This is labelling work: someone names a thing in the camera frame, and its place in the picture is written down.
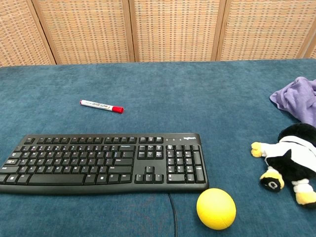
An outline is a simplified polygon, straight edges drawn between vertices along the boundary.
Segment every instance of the purple cloth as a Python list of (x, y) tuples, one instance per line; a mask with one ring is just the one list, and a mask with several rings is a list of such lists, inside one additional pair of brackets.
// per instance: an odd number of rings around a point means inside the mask
[(316, 80), (298, 77), (270, 96), (277, 108), (291, 113), (301, 122), (316, 127)]

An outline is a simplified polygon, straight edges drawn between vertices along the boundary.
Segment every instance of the black keyboard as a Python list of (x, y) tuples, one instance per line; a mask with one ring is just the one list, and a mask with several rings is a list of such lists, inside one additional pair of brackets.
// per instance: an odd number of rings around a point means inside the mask
[(0, 192), (104, 194), (208, 189), (196, 133), (27, 135), (0, 169)]

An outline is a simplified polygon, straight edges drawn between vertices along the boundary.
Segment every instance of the marker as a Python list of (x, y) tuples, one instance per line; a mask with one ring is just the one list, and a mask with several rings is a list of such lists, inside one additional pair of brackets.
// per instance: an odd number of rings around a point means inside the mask
[(97, 102), (87, 101), (87, 100), (80, 100), (80, 104), (85, 105), (85, 106), (89, 106), (89, 107), (102, 109), (102, 110), (109, 110), (109, 111), (113, 111), (113, 112), (120, 113), (120, 114), (123, 113), (123, 111), (124, 111), (123, 107), (105, 105), (105, 104), (100, 104)]

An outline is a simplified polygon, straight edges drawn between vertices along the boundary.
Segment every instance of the yellow ball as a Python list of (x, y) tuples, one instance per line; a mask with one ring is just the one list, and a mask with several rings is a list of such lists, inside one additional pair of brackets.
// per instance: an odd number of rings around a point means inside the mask
[(197, 199), (197, 214), (207, 227), (223, 230), (234, 222), (236, 206), (227, 192), (221, 189), (208, 189)]

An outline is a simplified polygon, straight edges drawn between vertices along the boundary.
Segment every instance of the black cable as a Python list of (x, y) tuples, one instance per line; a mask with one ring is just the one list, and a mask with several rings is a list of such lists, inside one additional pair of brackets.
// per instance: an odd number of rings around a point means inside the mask
[(174, 208), (173, 200), (170, 194), (168, 194), (171, 207), (172, 207), (172, 212), (173, 212), (173, 224), (174, 224), (174, 237), (178, 237), (178, 224), (177, 224), (177, 213), (176, 209)]

